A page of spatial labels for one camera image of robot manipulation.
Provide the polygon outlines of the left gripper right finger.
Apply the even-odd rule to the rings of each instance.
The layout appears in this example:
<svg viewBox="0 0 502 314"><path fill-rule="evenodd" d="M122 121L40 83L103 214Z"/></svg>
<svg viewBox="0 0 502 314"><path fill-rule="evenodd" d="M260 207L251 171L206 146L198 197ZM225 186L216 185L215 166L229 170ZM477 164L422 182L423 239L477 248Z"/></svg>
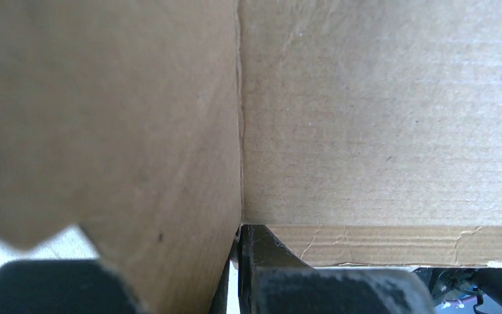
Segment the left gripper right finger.
<svg viewBox="0 0 502 314"><path fill-rule="evenodd" d="M264 225L244 224L237 242L241 313L433 313L417 275L388 268L315 269Z"/></svg>

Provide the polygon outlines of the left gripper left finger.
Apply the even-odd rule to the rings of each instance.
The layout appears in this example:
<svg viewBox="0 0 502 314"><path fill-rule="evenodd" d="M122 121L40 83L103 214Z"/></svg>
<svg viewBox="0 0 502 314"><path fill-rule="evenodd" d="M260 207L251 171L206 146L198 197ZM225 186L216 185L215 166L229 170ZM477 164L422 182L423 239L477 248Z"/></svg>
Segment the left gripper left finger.
<svg viewBox="0 0 502 314"><path fill-rule="evenodd" d="M96 259L15 260L0 267L0 313L145 313Z"/></svg>

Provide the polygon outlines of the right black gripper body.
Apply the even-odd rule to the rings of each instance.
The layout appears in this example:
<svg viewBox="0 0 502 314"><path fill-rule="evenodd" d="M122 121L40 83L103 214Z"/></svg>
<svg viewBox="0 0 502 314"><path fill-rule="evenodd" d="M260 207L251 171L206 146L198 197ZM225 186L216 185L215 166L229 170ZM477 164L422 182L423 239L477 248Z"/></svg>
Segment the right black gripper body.
<svg viewBox="0 0 502 314"><path fill-rule="evenodd" d="M502 268L416 268L436 307L466 308L484 313L490 298L502 307Z"/></svg>

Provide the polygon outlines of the brown cardboard box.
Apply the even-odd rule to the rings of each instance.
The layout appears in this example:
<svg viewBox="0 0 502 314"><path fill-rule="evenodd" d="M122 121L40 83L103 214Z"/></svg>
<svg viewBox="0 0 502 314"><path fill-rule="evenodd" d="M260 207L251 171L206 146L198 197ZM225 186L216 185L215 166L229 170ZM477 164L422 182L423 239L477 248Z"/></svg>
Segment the brown cardboard box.
<svg viewBox="0 0 502 314"><path fill-rule="evenodd" d="M202 313L244 223L502 268L502 1L0 1L0 240Z"/></svg>

